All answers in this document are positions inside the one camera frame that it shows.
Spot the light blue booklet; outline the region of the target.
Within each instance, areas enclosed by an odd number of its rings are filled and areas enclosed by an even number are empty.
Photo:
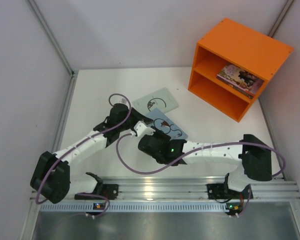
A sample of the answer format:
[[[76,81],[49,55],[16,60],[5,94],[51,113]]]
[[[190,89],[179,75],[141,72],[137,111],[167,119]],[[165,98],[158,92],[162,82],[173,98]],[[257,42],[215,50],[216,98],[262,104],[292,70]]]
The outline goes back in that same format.
[[[188,138],[188,135],[158,108],[148,112],[145,116],[153,120],[150,126],[167,134],[172,140],[186,140]]]

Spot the pale green Gatsby book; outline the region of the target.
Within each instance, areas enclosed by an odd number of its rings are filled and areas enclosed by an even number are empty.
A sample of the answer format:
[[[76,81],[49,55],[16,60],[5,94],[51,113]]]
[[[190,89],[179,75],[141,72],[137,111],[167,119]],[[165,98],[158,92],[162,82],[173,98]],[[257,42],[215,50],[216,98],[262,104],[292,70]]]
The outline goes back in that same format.
[[[143,115],[147,115],[155,109],[165,114],[179,107],[178,102],[166,87],[134,100],[132,105]]]

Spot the dark cover paperback book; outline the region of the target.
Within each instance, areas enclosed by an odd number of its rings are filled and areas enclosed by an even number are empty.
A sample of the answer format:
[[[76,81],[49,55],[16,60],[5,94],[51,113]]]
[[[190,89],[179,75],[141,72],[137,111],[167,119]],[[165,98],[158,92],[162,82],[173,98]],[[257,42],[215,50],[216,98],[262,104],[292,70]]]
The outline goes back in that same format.
[[[249,94],[247,91],[245,91],[242,87],[239,87],[237,84],[233,83],[232,81],[229,81],[227,79],[223,79],[220,76],[216,77],[218,80],[222,81],[223,83],[227,84],[228,86],[232,87],[236,91],[240,92],[241,94],[245,95],[246,97],[253,99],[254,97]]]

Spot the pink Shakespeare story book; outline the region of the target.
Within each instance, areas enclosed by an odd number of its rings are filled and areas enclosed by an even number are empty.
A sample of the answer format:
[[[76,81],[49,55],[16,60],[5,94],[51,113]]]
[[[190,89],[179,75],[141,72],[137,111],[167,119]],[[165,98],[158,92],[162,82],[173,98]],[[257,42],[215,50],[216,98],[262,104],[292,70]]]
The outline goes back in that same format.
[[[225,65],[216,76],[232,81],[253,97],[264,83],[261,78],[231,63]]]

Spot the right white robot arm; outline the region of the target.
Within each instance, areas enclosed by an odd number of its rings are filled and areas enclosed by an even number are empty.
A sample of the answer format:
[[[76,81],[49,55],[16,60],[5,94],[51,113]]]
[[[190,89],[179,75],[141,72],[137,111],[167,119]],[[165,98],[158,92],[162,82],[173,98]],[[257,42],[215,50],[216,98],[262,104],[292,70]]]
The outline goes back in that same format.
[[[270,147],[252,134],[244,134],[238,142],[200,143],[185,139],[171,139],[156,131],[144,135],[138,149],[166,166],[211,163],[233,165],[235,170],[225,176],[228,189],[242,192],[247,185],[272,180]]]

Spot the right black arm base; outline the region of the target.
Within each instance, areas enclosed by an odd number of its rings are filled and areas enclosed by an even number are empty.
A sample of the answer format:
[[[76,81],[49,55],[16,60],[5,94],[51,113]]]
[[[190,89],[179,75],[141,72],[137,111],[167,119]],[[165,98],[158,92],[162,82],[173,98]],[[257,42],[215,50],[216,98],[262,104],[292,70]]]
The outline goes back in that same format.
[[[224,204],[232,199],[232,195],[223,183],[210,183],[206,187],[209,200]]]

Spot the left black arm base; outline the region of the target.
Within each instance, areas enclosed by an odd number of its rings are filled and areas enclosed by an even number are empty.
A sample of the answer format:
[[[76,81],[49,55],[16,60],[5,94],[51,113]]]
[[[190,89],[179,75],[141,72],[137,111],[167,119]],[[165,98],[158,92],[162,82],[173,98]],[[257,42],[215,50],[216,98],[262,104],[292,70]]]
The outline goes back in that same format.
[[[92,192],[80,192],[74,195],[75,200],[115,200],[119,194],[118,184],[98,183]]]

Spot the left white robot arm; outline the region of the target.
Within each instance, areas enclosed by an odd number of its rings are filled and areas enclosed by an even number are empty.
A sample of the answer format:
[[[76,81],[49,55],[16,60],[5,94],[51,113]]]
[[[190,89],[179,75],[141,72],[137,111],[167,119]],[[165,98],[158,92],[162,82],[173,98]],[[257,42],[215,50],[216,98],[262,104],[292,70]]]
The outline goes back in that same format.
[[[36,190],[38,196],[44,196],[53,204],[59,203],[66,196],[79,197],[81,194],[88,194],[91,198],[96,198],[103,188],[102,179],[92,172],[73,177],[71,170],[114,143],[121,132],[131,130],[138,137],[151,133],[152,129],[148,126],[151,123],[151,118],[142,115],[133,107],[128,108],[123,103],[114,104],[109,116],[84,138],[57,152],[42,153],[30,186]]]

